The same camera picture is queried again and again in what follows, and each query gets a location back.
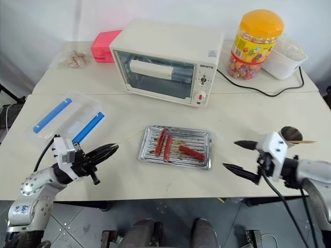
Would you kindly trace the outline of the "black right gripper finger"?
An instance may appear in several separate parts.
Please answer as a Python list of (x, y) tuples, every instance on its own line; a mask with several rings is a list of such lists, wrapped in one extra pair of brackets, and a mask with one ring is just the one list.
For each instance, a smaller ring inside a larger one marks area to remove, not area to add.
[(228, 164), (228, 163), (223, 163), (223, 165), (226, 169), (228, 169), (233, 174), (235, 174), (241, 178), (247, 179), (247, 180), (253, 182), (254, 184), (259, 184), (260, 175), (246, 171), (242, 167), (237, 166), (237, 165)]
[(248, 150), (255, 150), (257, 146), (255, 141), (235, 141), (234, 144)]

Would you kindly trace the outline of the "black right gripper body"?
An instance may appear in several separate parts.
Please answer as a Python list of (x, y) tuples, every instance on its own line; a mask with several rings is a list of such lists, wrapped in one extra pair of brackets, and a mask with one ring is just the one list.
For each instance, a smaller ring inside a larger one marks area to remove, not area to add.
[(259, 185), (260, 179), (265, 175), (266, 177), (272, 177), (274, 172), (274, 164), (272, 162), (272, 155), (268, 152), (258, 150), (259, 157), (257, 159), (258, 170), (255, 180), (255, 184)]

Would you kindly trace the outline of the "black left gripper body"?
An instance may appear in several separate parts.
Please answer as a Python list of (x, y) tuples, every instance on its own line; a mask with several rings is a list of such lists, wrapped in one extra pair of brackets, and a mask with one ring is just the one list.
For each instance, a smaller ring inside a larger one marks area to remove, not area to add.
[(81, 149), (78, 142), (73, 143), (75, 148), (75, 158), (72, 164), (72, 170), (79, 177), (91, 176), (94, 185), (98, 185), (100, 180), (96, 175), (97, 167)]

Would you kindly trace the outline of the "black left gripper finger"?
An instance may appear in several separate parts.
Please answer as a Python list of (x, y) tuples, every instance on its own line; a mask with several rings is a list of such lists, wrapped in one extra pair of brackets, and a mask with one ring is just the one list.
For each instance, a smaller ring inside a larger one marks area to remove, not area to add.
[(105, 144), (103, 146), (100, 146), (100, 147), (88, 152), (86, 155), (90, 159), (108, 159), (114, 153), (116, 153), (118, 148), (119, 148), (119, 145), (115, 144), (115, 143)]
[(109, 157), (111, 157), (117, 149), (102, 149), (102, 150), (94, 150), (87, 154), (91, 165), (96, 166), (99, 163), (103, 162), (104, 160), (107, 160)]

